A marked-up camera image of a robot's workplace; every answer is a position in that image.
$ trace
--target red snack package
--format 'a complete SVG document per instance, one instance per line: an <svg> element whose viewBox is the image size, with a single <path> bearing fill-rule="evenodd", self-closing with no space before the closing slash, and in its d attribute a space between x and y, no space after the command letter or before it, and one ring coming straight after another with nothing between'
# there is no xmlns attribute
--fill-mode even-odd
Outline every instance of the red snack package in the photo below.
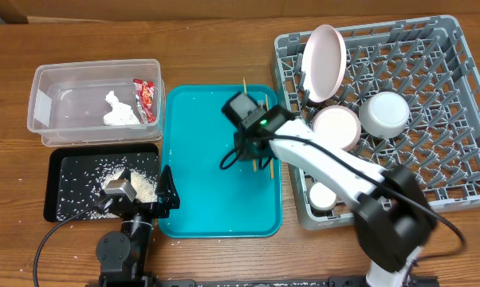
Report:
<svg viewBox="0 0 480 287"><path fill-rule="evenodd" d="M151 81L142 81L140 79L134 79L134 86L136 88L136 102L137 110L141 115L143 123L153 123L156 117L151 112L151 105L153 104L153 93L155 85Z"/></svg>

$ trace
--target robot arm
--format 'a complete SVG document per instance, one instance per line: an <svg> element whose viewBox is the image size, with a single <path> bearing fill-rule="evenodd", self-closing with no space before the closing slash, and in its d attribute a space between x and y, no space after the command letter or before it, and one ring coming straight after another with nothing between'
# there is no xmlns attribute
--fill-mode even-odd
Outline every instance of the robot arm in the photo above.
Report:
<svg viewBox="0 0 480 287"><path fill-rule="evenodd" d="M365 279L367 286L400 287L407 283L412 262L436 226L435 218L408 202L395 199L396 204L389 210L378 202L382 196L391 197L381 188L383 186L430 209L415 176L407 168L399 166L386 171L346 151L327 147L291 112L280 106L264 112L244 93L239 92L228 100L222 112L238 129L234 135L233 151L237 153L234 161L267 156L279 158L309 173L352 209L360 246L372 259ZM320 148L374 181L355 175Z"/></svg>

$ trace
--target blue mat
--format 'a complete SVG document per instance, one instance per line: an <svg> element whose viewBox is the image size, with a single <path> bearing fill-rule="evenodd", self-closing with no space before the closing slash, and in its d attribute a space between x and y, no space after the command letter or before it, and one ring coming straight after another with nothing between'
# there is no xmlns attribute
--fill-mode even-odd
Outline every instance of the blue mat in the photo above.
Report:
<svg viewBox="0 0 480 287"><path fill-rule="evenodd" d="M188 85L167 97L162 166L171 167L180 208L159 227L173 238L267 237L282 224L281 162L254 172L252 161L238 161L226 171L218 165L233 145L235 127L221 108L241 85ZM269 106L277 103L265 85L248 93Z"/></svg>

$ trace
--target black tray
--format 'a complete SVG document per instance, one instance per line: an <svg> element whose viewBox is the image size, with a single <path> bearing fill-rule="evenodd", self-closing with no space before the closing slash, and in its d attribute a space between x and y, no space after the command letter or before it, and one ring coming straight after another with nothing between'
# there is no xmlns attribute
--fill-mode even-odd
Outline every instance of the black tray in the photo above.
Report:
<svg viewBox="0 0 480 287"><path fill-rule="evenodd" d="M104 162L144 171L154 179L159 176L159 149L152 143L58 148L49 160L45 220L59 222L63 215L91 206L97 198L92 189L100 186L97 179L110 172ZM97 218L89 214L77 218L85 219Z"/></svg>

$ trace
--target gray dish rack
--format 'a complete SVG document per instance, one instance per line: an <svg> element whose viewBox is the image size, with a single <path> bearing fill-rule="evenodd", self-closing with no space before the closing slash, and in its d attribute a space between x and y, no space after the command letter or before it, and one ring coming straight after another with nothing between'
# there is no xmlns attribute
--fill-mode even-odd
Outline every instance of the gray dish rack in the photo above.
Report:
<svg viewBox="0 0 480 287"><path fill-rule="evenodd" d="M386 168L411 168L434 210L480 206L480 76L458 21L434 16L337 30L346 44L347 69L336 95L319 105L308 103L309 91L301 85L302 53L312 31L276 38L272 73L279 104L309 123L325 106L341 104L358 114L378 92L397 92L411 107L403 133L379 140L363 130L350 152ZM352 224L343 202L315 214L307 192L314 179L292 166L289 172L304 228Z"/></svg>

